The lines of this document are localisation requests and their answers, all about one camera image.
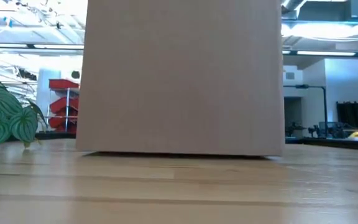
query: white pillar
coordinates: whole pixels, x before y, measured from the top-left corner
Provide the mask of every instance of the white pillar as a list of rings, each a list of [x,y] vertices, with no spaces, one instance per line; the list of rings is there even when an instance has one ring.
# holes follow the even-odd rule
[[[37,101],[36,104],[41,109],[44,116],[48,113],[48,101],[49,101],[49,80],[59,79],[61,77],[61,71],[53,70],[49,68],[40,68],[38,75],[38,87],[37,87]],[[52,92],[50,94],[50,102],[54,102],[59,97]]]

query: white wall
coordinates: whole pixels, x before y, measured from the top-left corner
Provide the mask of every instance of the white wall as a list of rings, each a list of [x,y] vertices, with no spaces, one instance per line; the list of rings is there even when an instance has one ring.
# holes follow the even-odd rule
[[[36,104],[41,109],[44,116],[51,116],[52,112],[48,114],[49,104],[60,99],[54,91],[49,89],[50,79],[59,79],[62,77],[60,70],[53,70],[49,68],[41,68],[37,80],[37,101]],[[41,125],[38,125],[38,131],[42,131]]]
[[[325,63],[324,60],[310,65],[303,70],[303,83],[314,86],[325,86]],[[324,121],[324,95],[322,89],[310,88],[304,91],[302,98],[302,124],[304,127],[312,127]]]
[[[358,59],[325,60],[328,121],[337,121],[336,102],[358,102]]]
[[[303,84],[303,71],[299,70],[295,65],[285,65],[283,70],[283,82],[284,85],[302,85]],[[286,72],[293,72],[295,74],[294,80],[287,80],[285,78]],[[302,97],[304,95],[303,90],[297,90],[295,88],[284,88],[284,97]]]

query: wooden table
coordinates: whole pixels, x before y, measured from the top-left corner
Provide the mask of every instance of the wooden table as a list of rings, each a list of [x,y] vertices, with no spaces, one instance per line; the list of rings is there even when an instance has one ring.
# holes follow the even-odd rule
[[[90,156],[73,140],[0,146],[0,224],[358,224],[358,151],[283,157]]]

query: red shelving unit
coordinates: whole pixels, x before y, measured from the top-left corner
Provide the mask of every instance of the red shelving unit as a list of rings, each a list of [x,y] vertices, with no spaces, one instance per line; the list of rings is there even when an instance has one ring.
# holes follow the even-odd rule
[[[79,88],[79,84],[69,80],[49,80],[50,92],[55,91],[58,96],[62,97],[51,103],[49,94],[47,126],[58,132],[76,133]]]

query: ceiling light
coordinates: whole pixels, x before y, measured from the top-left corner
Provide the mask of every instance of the ceiling light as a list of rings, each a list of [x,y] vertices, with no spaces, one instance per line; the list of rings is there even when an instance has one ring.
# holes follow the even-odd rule
[[[26,44],[1,44],[0,48],[27,48]]]
[[[319,56],[354,56],[354,52],[313,52],[298,51],[298,55],[319,55]]]
[[[309,0],[309,1],[317,1],[317,2],[346,2],[347,0]]]
[[[352,26],[348,24],[311,22],[311,23],[295,25],[291,29],[290,35],[294,35],[297,37],[335,39],[335,38],[350,37],[353,35],[353,32],[352,32]]]
[[[65,44],[35,44],[38,49],[67,49],[67,50],[83,50],[84,45],[65,45]]]

